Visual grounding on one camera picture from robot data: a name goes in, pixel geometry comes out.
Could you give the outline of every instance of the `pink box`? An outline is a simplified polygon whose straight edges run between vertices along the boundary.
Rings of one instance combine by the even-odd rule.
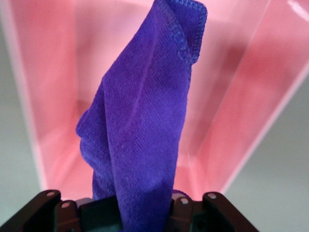
[[[307,0],[202,0],[175,188],[224,192],[309,72]],[[2,22],[42,189],[91,197],[75,126],[151,0],[3,0]]]

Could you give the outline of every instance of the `microfiber cloth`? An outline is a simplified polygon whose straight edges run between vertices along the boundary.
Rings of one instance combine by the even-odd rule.
[[[78,122],[93,198],[117,196],[125,232],[165,226],[206,17],[195,1],[155,0]]]

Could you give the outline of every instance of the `blue-purple fabric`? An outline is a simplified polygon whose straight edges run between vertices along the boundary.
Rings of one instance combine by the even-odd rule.
[[[195,1],[155,0],[77,125],[93,198],[117,196],[125,232],[163,231],[206,17]]]

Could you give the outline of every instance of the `gray background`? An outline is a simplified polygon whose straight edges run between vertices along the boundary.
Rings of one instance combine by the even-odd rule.
[[[309,231],[309,78],[226,197],[262,232]],[[40,191],[0,30],[0,225]]]

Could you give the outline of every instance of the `pink container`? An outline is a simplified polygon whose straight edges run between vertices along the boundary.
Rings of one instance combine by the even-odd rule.
[[[309,2],[203,0],[175,188],[224,192],[309,72]],[[91,197],[74,129],[151,0],[3,0],[12,65],[42,189]]]

